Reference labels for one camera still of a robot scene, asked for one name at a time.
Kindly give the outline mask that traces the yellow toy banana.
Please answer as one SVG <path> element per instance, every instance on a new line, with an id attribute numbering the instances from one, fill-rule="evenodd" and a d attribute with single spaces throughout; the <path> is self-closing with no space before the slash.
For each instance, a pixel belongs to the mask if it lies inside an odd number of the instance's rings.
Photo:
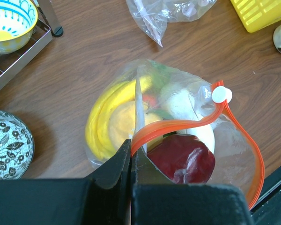
<path id="1" fill-rule="evenodd" d="M 85 127 L 87 146 L 95 157 L 104 161 L 116 150 L 108 134 L 108 124 L 115 109 L 135 99 L 136 80 L 122 81 L 108 87 L 94 103 Z"/>

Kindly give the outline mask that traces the red toy tomato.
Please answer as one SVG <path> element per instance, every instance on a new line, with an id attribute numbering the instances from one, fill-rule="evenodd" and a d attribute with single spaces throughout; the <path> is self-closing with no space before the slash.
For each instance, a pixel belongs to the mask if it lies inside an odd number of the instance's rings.
<path id="1" fill-rule="evenodd" d="M 142 95 L 142 100 L 148 108 L 155 108 L 157 106 L 157 100 L 154 96 L 149 94 Z"/>

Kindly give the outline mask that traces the white toy food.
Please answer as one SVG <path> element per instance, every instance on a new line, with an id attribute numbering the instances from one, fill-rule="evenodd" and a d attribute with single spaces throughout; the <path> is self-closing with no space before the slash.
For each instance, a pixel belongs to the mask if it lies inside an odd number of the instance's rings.
<path id="1" fill-rule="evenodd" d="M 161 108 L 176 120 L 199 121 L 203 116 L 195 110 L 195 97 L 185 88 L 177 84 L 168 84 L 160 92 Z M 211 125 L 182 129 L 178 134 L 189 134 L 198 137 L 208 149 L 214 153 L 215 137 Z"/>

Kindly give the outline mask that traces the dark green toy lime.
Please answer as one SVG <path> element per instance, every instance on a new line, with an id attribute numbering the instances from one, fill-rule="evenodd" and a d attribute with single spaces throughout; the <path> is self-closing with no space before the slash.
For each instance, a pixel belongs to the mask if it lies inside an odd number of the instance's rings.
<path id="1" fill-rule="evenodd" d="M 171 75 L 176 69 L 153 60 L 150 60 L 149 62 L 152 66 L 150 70 L 153 84 L 152 89 L 155 92 L 159 92 L 170 81 Z"/>

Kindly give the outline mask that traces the clear zip top bag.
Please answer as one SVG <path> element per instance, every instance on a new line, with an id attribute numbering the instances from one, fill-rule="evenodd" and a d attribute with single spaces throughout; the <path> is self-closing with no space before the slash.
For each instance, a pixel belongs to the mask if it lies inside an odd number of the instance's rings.
<path id="1" fill-rule="evenodd" d="M 249 208 L 264 183 L 261 152 L 232 113 L 223 81 L 153 60 L 125 64 L 90 111 L 87 156 L 98 168 L 131 141 L 131 155 L 176 184 L 221 183 L 239 188 Z"/>

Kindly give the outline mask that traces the dark red toy fruit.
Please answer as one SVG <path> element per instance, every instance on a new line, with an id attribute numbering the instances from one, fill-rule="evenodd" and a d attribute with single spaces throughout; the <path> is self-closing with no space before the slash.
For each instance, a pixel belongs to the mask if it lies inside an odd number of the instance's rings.
<path id="1" fill-rule="evenodd" d="M 214 154 L 194 135 L 169 135 L 147 157 L 177 184 L 206 183 L 215 167 Z"/>

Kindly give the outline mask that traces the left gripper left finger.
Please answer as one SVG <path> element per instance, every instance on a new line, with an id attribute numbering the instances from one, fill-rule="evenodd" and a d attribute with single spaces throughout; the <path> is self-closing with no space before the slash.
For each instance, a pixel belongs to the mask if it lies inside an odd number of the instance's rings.
<path id="1" fill-rule="evenodd" d="M 127 225 L 130 141 L 80 179 L 0 180 L 0 225 Z"/>

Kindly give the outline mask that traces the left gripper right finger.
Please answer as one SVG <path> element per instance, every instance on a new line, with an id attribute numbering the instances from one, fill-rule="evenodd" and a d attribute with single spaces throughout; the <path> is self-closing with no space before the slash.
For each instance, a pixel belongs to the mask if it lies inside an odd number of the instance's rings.
<path id="1" fill-rule="evenodd" d="M 252 225 L 240 190 L 226 184 L 175 184 L 147 158 L 132 157 L 133 225 Z"/>

